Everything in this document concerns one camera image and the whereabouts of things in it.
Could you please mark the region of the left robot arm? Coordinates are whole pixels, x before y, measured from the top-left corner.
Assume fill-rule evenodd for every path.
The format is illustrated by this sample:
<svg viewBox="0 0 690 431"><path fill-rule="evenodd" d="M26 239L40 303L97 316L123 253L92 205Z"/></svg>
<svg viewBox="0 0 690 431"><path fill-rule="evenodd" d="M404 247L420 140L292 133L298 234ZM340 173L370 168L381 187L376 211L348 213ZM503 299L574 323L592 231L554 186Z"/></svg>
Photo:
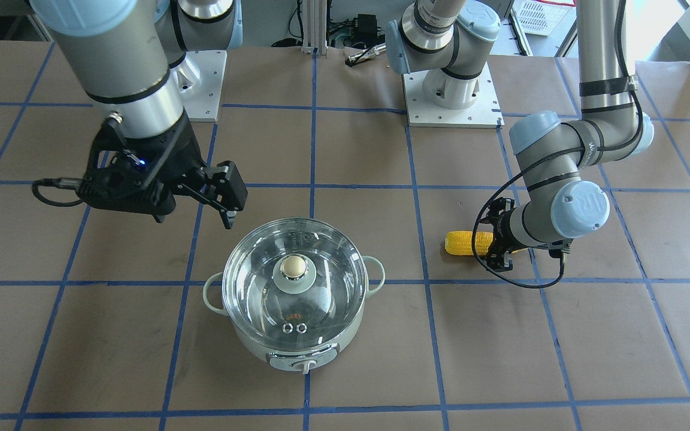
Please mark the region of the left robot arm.
<svg viewBox="0 0 690 431"><path fill-rule="evenodd" d="M529 201L519 207L495 193L477 223L493 240L477 261L496 276L512 269L510 254L547 249L565 267L572 240L601 228L610 215L602 189L581 170L643 152L654 128L636 95L635 66L625 55L627 2L578 1L581 118L562 121L545 110L510 128L510 147ZM386 51L395 72L425 72L421 95L444 110L476 101L476 86L500 31L496 14L477 1L416 1L389 23Z"/></svg>

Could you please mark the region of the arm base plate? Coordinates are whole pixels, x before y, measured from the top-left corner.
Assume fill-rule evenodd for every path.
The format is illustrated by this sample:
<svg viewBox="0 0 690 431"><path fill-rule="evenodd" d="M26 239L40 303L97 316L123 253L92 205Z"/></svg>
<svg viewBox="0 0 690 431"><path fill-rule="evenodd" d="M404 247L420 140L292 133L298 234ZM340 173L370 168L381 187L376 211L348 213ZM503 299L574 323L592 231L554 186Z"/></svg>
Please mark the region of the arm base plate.
<svg viewBox="0 0 690 431"><path fill-rule="evenodd" d="M217 121L227 57L226 51L185 52L172 69L189 120Z"/></svg>
<svg viewBox="0 0 690 431"><path fill-rule="evenodd" d="M489 65L471 80L441 69L402 76L408 125L428 128L498 128L504 125Z"/></svg>

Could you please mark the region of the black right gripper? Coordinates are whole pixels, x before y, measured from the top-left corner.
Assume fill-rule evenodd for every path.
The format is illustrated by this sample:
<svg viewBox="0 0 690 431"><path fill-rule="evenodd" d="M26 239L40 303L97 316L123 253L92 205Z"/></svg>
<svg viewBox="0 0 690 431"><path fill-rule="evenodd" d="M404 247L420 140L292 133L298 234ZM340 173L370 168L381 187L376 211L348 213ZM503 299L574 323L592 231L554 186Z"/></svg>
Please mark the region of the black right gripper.
<svg viewBox="0 0 690 431"><path fill-rule="evenodd" d="M219 212L225 229L246 205L247 187L227 160L207 166L186 113L164 133L123 136L112 113L93 140L77 196L93 208L152 215L158 223L175 210L174 196L188 196Z"/></svg>

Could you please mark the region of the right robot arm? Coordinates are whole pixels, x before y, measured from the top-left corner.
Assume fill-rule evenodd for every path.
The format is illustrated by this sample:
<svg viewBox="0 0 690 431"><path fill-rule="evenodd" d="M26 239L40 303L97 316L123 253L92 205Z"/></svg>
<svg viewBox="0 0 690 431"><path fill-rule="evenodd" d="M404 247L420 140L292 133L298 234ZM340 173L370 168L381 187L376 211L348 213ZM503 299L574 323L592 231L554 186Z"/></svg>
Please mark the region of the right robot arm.
<svg viewBox="0 0 690 431"><path fill-rule="evenodd" d="M31 1L86 95L103 114L79 179L40 179L72 190L73 205L139 213L161 223L175 196L213 207L232 228L247 188L237 166L202 158L176 76L174 49L224 49L237 36L238 1Z"/></svg>

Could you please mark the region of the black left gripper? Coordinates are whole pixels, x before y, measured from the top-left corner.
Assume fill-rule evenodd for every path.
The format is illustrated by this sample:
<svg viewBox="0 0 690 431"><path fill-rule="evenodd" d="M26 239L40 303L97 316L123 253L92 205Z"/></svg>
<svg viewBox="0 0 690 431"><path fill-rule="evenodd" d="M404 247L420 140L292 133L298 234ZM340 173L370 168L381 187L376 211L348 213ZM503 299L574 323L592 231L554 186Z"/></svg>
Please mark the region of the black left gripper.
<svg viewBox="0 0 690 431"><path fill-rule="evenodd" d="M485 253L485 264L495 273L509 272L513 269L510 252L514 251L515 242L509 229L509 216L515 208L512 198L496 198L484 206L486 210L482 223L492 226L493 240Z"/></svg>

